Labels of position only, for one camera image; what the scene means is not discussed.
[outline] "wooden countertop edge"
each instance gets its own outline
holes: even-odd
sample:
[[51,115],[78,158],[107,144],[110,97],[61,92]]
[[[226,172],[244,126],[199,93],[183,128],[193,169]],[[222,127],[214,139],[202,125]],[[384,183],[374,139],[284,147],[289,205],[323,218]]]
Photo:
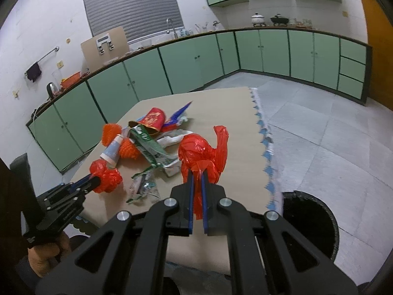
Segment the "wooden countertop edge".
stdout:
[[[218,33],[225,33],[225,32],[236,32],[236,31],[248,31],[248,30],[268,30],[268,29],[274,29],[274,30],[294,30],[294,31],[305,31],[305,32],[315,32],[315,33],[321,33],[321,34],[326,34],[326,35],[331,35],[331,36],[335,36],[338,38],[342,38],[345,40],[349,40],[352,42],[355,42],[357,44],[361,44],[364,45],[366,47],[371,47],[369,44],[364,43],[362,41],[356,40],[356,39],[352,39],[349,38],[347,36],[343,36],[343,35],[339,35],[339,34],[335,34],[335,33],[331,33],[331,32],[325,32],[325,31],[320,31],[320,30],[316,30],[316,29],[303,29],[303,28],[296,28],[296,27],[246,27],[246,28],[241,28],[241,29],[229,29],[229,30],[218,30],[218,31],[209,31],[206,33],[198,33],[198,34],[194,34],[194,35],[190,35],[190,36],[186,36],[186,37],[181,37],[178,39],[173,39],[170,41],[165,41],[159,44],[154,44],[150,47],[147,47],[143,50],[140,51],[136,51],[133,52],[132,54],[129,54],[125,57],[122,57],[121,59],[118,59],[116,61],[113,61],[111,64],[104,66],[103,68],[96,70],[95,72],[92,72],[91,74],[89,74],[88,76],[85,76],[84,78],[82,78],[78,83],[74,84],[73,86],[71,86],[70,88],[66,89],[62,94],[60,94],[59,96],[57,96],[56,98],[54,98],[53,100],[48,101],[35,115],[35,118],[39,117],[48,107],[50,107],[53,103],[55,103],[58,99],[60,99],[62,96],[64,96],[65,94],[67,94],[69,91],[71,91],[72,89],[76,88],[77,86],[81,85],[83,82],[86,82],[88,79],[92,78],[93,76],[101,73],[102,71],[117,65],[121,62],[124,62],[136,55],[142,54],[144,52],[148,52],[150,50],[156,49],[158,47],[162,47],[168,44],[172,44],[172,43],[176,43],[179,41],[183,41],[183,40],[188,40],[188,39],[192,39],[192,38],[197,38],[199,36],[205,36],[205,35],[211,35],[211,34],[218,34]],[[30,118],[30,120],[26,123],[26,126],[29,127],[29,125],[33,122],[33,118]]]

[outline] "drawer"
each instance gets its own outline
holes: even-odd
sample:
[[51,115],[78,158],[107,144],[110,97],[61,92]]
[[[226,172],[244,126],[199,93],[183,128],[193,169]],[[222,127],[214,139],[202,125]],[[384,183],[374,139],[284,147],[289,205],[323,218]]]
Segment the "drawer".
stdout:
[[364,45],[341,39],[341,56],[366,63],[367,48]]
[[338,81],[338,90],[357,99],[360,99],[363,92],[363,83],[340,74]]
[[366,66],[359,62],[341,57],[340,73],[364,82]]

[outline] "black trash can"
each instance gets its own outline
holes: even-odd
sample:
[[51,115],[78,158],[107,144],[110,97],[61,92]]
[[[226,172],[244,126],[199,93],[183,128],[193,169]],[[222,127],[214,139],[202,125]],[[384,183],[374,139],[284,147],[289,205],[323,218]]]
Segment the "black trash can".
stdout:
[[336,218],[329,207],[305,192],[284,192],[282,195],[282,217],[334,261],[338,252],[339,233]]

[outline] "table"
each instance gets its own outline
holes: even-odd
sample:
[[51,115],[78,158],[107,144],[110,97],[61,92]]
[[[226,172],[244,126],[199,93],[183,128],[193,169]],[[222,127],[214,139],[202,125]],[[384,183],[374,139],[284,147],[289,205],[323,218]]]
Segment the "table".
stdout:
[[[281,201],[272,179],[270,134],[263,120],[256,89],[213,89],[144,100],[129,110],[119,124],[128,125],[128,121],[144,116],[152,107],[158,107],[170,116],[189,101],[193,101],[187,110],[191,119],[184,125],[184,129],[200,134],[210,145],[216,147],[217,138],[213,126],[227,127],[228,158],[218,182],[225,188],[227,197],[242,203],[252,212],[264,214],[269,209],[278,210]],[[89,174],[90,164],[99,158],[104,149],[99,143],[71,181],[76,182]],[[142,157],[136,161],[120,160],[117,168],[123,177],[123,184],[112,193],[89,193],[81,216],[102,226],[118,211],[128,210],[131,214],[147,211],[152,205],[150,200],[145,200],[142,204],[126,203],[130,197],[131,176],[147,166],[147,161]],[[156,174],[161,198],[168,197],[172,187],[182,183],[180,173],[170,178],[159,171]],[[201,270],[230,272],[226,236],[204,235],[202,220],[194,220],[194,230],[190,237],[169,237],[166,260]]]

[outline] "silver screw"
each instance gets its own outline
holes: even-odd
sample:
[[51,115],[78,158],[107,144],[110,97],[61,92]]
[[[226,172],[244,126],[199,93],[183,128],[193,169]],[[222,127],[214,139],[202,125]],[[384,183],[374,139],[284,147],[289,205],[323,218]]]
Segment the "silver screw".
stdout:
[[127,212],[127,211],[120,211],[120,212],[117,213],[116,217],[120,221],[126,221],[126,220],[129,219],[130,213]]
[[228,207],[231,204],[232,204],[232,200],[227,198],[227,197],[224,197],[223,199],[220,200],[220,205],[221,206]]
[[266,218],[270,221],[275,221],[278,219],[278,213],[275,211],[269,211],[266,213]]
[[164,205],[167,207],[172,207],[172,206],[175,206],[176,204],[177,204],[176,199],[174,199],[172,197],[170,197],[164,201]]

